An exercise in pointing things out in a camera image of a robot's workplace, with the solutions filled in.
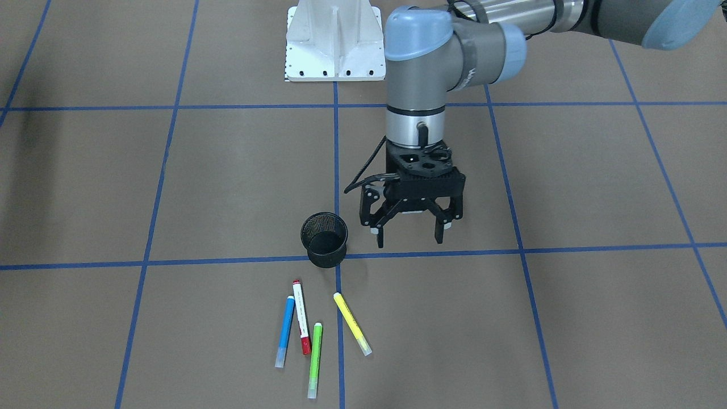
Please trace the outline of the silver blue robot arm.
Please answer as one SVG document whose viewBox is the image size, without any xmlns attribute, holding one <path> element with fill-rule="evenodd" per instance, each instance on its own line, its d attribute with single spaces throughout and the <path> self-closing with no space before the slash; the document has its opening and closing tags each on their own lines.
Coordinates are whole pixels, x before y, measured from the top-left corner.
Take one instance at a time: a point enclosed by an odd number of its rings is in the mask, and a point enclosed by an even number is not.
<svg viewBox="0 0 727 409">
<path fill-rule="evenodd" d="M 520 73 L 529 39 L 579 32 L 675 50 L 707 25 L 724 1 L 449 1 L 403 6 L 383 29 L 387 69 L 385 172 L 358 174 L 360 223 L 385 244 L 385 225 L 400 213 L 430 212 L 434 240 L 464 215 L 466 178 L 444 142 L 446 96 Z"/>
</svg>

